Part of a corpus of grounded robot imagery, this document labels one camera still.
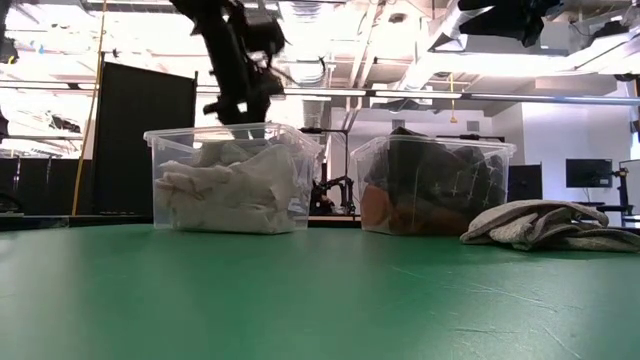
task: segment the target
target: desk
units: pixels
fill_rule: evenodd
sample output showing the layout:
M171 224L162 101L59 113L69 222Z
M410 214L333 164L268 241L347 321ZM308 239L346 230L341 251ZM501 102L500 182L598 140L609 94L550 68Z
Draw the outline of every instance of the desk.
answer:
M637 359L639 273L357 229L8 232L0 358Z

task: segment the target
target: clear plastic bin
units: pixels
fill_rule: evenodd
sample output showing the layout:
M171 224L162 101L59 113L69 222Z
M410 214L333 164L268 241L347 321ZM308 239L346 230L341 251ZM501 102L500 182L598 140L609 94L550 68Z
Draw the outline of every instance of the clear plastic bin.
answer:
M389 135L351 153L362 229L459 236L507 197L512 144Z
M293 127L160 130L144 139L153 154L156 228L262 234L307 228L322 147Z

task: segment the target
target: ceiling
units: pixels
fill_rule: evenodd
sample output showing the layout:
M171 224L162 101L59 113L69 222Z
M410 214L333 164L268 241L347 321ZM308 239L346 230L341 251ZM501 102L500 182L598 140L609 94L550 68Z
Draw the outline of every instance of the ceiling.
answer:
M317 3L312 9L313 16L305 17L295 15L295 3L267 1L264 3L266 9L261 10L260 4L245 2L252 15L266 12L279 18L291 45L287 45L278 57L276 66L289 72L294 79L304 80L302 86L394 88L409 70L415 70L416 63L422 59L429 67L429 71L423 71L426 89L572 95L604 95L615 90L615 80L608 75L610 72L607 75L593 74L600 72L600 68L591 73L557 76L560 72L523 72L524 63L517 60L504 62L502 58L499 60L503 62L499 66L493 64L491 69L488 65L471 66L491 65L490 61L482 61L485 52L493 51L500 57L505 55L501 49L521 51L522 46L511 39L470 38L467 55L472 55L469 49L473 47L473 54L480 54L478 58L438 51L427 53L423 49L424 42L434 32L434 26L430 24L433 19L442 18L447 13L450 3L450 0L389 0L380 3L375 0L331 0ZM13 87L16 87L15 83L25 81L39 84L92 83L96 76L101 9L102 1L94 0L39 0L14 7L7 19L7 36L16 39L20 60L13 65L0 65L0 81L5 81L5 86L0 83L2 98L19 99L34 93L33 90L8 90L6 81L14 82ZM578 27L570 25L570 21L577 21L576 24L582 26L589 19L620 12L630 17L630 14L635 16L635 11L635 8L630 9L630 1L566 0L562 12L550 17L553 22L546 25L550 31L557 28L558 32L554 34L562 36L547 36L549 39L545 40L543 33L541 43L550 41L550 46L554 47L554 41L558 42L562 37L566 40L562 46L569 48L581 40L573 41L577 30L573 31L572 27ZM198 72L199 84L215 85L215 79L208 75L211 65L206 48L199 36L189 35L192 28L191 21L176 13L168 1L107 0L102 50L107 53L107 61L191 77ZM318 74L322 69L314 60L318 57L324 57L327 63L329 70L324 75ZM625 66L620 65L619 69L636 72L635 67L629 65L635 62L631 56L627 57ZM55 111L64 112L66 117L82 126L89 112L87 97L91 92L72 91L64 85L62 88L40 92L55 96L57 102L56 105L42 107L54 107ZM333 105L344 105L343 101L334 100ZM485 115L491 116L503 105L457 101L455 106L460 110L484 110ZM297 105L280 107L283 108L281 112L274 112L278 119L296 116L285 115L287 108L301 111ZM434 100L429 106L435 111L450 107L450 100Z

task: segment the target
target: green tabletop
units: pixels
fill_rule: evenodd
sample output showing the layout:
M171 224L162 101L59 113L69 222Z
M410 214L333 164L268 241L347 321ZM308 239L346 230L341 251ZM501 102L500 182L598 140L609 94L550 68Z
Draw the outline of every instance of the green tabletop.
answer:
M310 229L0 234L0 359L638 359L640 258Z

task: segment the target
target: white cloth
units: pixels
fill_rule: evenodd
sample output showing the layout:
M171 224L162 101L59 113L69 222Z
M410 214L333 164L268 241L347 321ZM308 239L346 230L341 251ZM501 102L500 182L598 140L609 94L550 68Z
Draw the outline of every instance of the white cloth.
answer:
M273 145L253 155L228 142L203 148L194 160L199 165L232 163L160 165L164 175L155 182L155 200L171 212L172 227L265 234L295 229L288 207L299 195L297 171L286 146Z

